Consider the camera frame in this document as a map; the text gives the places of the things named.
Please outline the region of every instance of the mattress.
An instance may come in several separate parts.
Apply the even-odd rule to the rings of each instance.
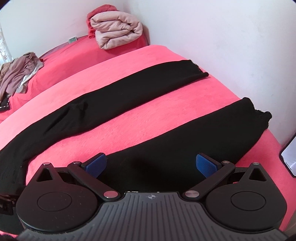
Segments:
[[[164,46],[152,45],[72,75],[36,96],[0,124],[0,149],[26,127],[82,94],[144,68],[183,59]],[[65,167],[73,161],[84,162],[99,152],[108,155],[152,139],[237,100],[239,98],[235,94],[209,76],[138,106],[91,131],[57,142],[30,162],[26,182],[44,162]],[[280,161],[280,149],[275,137],[266,130],[236,166],[247,167],[252,162],[260,162],[266,169],[287,201],[287,213],[280,227],[284,230],[296,208],[296,191],[293,188],[296,179]]]
[[[62,48],[55,48],[54,52],[43,57],[44,67],[29,81],[27,92],[16,93],[9,98],[10,110],[0,113],[0,123],[29,100],[69,76],[144,46],[147,46],[144,35],[131,43],[110,50],[100,49],[95,38],[89,39],[88,36],[84,36]]]

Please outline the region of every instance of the floral curtain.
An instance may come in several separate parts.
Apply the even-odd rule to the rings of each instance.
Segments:
[[[2,28],[0,25],[0,65],[10,62],[12,61],[13,58],[9,52],[9,49],[6,45],[4,36],[3,36],[3,32],[2,32]]]

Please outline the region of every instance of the smartphone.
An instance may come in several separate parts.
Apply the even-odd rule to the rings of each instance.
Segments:
[[[296,178],[296,133],[288,144],[280,151],[279,158],[291,175]]]

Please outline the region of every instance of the blue pad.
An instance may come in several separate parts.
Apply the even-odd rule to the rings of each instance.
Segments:
[[[209,159],[203,157],[201,154],[196,156],[196,168],[205,176],[209,177],[219,170],[218,166],[216,166]]]
[[[106,168],[107,158],[104,153],[99,153],[84,162],[81,167],[91,176],[97,178]]]

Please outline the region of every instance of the crosshair logo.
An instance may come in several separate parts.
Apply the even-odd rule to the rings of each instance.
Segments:
[[[152,200],[152,199],[157,198],[157,197],[156,197],[155,195],[153,195],[153,194],[150,194],[150,195],[148,196],[148,198]]]

